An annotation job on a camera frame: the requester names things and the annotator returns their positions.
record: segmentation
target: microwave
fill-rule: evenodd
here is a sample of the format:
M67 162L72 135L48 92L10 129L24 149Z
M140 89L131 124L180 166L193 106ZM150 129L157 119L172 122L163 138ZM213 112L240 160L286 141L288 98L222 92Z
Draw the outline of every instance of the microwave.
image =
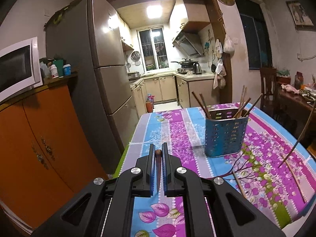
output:
M174 42L176 42L190 58L204 55L201 39L197 34L183 33L183 35L177 37Z
M37 37L0 51L0 103L6 98L43 84Z

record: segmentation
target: refrigerator door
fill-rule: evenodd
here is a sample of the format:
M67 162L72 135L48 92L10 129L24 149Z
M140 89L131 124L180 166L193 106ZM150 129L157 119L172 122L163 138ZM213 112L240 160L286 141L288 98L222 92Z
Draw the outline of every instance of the refrigerator door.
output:
M69 80L70 94L88 143L106 173L114 173L121 158L116 139L103 108L92 62L87 24L87 1L63 14L59 24L46 28L46 54L67 59L78 77Z
M131 96L114 114L109 115L109 122L121 152L128 145L138 122L134 98Z
M88 0L87 6L94 66L124 65L116 10L106 0Z
M125 66L102 67L95 70L104 109L113 114L132 95Z

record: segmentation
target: cabinet handle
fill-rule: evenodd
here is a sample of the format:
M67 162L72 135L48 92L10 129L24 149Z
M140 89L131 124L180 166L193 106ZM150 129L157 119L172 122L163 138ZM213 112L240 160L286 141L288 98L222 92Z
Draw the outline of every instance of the cabinet handle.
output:
M45 146L45 150L46 150L47 154L51 156L53 161L55 161L55 157L53 155L52 148L49 145L46 144L46 141L45 141L45 139L42 136L40 138L42 140L42 144Z
M48 166L43 158L43 156L41 154L39 154L35 147L34 147L34 143L32 142L32 150L34 151L34 153L36 154L37 160L44 166L44 168L46 168L48 170Z

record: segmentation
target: table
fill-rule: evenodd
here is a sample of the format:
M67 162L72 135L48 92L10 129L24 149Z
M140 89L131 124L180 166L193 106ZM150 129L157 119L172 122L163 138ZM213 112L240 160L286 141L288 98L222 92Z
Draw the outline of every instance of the table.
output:
M213 108L238 107L238 103ZM316 190L316 163L300 144L279 169L277 166L296 139L281 125L254 108L250 114L244 144L238 154L209 158L204 154L205 115L201 108L187 108L142 115L129 144L121 172L135 166L148 154L151 143L160 149L167 142L169 153L200 177L223 177L240 192L230 169L233 167L247 199L278 227L283 228L306 213ZM151 198L135 198L131 236L185 236L181 197L167 198L154 185Z
M282 111L284 111L291 119L301 122L302 126L306 124L309 114L312 111L312 106L308 105L306 100L302 96L298 94L289 93L279 88L278 89L278 102L280 103ZM291 125L293 126L293 128L290 132L294 133L296 126L295 124L292 124L292 123ZM312 139L314 138L312 133L315 131L316 131L316 110L314 111L312 115L312 120L307 128L305 137L301 141L301 143L303 145L308 146L308 143L310 143L310 141L312 141Z

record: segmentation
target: kitchen window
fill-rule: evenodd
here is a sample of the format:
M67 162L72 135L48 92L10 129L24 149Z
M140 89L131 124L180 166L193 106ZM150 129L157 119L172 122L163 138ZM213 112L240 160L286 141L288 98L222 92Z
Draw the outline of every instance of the kitchen window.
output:
M169 67L162 28L138 31L145 71Z
M260 5L249 0L235 0L244 28L249 69L272 66L268 29Z

